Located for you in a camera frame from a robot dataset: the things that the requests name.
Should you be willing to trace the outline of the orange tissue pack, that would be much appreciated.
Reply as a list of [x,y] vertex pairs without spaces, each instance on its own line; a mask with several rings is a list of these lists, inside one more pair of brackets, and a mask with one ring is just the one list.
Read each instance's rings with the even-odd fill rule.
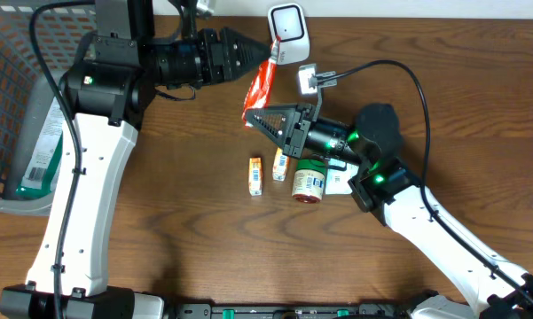
[[276,150],[275,159],[272,167],[272,177],[274,181],[283,182],[286,179],[287,170],[289,167],[289,157],[278,148]]
[[251,196],[261,196],[263,193],[263,169],[260,158],[249,159],[248,189]]

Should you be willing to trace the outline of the red coffee stick sachet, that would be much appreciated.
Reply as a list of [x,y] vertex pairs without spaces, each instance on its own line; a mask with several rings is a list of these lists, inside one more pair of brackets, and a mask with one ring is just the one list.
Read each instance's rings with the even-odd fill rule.
[[246,127],[252,127],[247,120],[249,109],[264,108],[270,102],[271,87],[278,66],[280,37],[276,36],[270,47],[270,57],[259,65],[244,101],[242,120]]

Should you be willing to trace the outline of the green-lid seasoning jar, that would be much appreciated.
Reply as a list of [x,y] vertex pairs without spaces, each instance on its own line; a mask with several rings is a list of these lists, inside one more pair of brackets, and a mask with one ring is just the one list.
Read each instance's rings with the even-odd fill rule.
[[292,198],[316,204],[323,198],[325,190],[326,164],[316,159],[299,159],[294,173]]

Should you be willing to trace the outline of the mint green wipes pack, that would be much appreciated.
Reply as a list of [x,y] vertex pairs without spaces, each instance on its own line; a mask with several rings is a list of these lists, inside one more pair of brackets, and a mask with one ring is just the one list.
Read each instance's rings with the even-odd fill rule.
[[357,175],[358,166],[337,159],[328,161],[326,195],[349,195],[352,190],[349,180]]

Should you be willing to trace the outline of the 3M comfort grip gloves pack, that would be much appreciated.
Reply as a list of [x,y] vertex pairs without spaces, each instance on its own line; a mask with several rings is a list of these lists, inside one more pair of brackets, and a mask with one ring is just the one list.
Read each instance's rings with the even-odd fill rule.
[[27,169],[15,191],[23,199],[42,198],[55,191],[59,179],[64,122],[59,103],[53,98]]

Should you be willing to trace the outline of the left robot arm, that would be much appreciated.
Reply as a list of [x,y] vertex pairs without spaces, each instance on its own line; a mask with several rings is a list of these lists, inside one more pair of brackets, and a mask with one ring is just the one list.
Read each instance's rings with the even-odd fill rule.
[[177,30],[154,34],[149,1],[97,1],[96,29],[72,66],[49,79],[64,115],[59,179],[52,198],[17,206],[50,211],[43,242],[22,284],[5,287],[9,318],[166,318],[165,299],[108,283],[108,244],[121,178],[145,110],[172,89],[232,82],[270,47],[231,28],[197,28],[202,10],[178,1]]

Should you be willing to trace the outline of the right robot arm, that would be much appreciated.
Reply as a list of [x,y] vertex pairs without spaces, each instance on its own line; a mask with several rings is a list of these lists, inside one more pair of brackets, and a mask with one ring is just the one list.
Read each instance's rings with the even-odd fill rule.
[[359,209],[415,245],[451,281],[477,318],[533,318],[533,275],[485,245],[434,197],[399,158],[392,105],[369,104],[352,125],[310,104],[249,109],[246,121],[287,156],[309,150],[355,165],[349,180]]

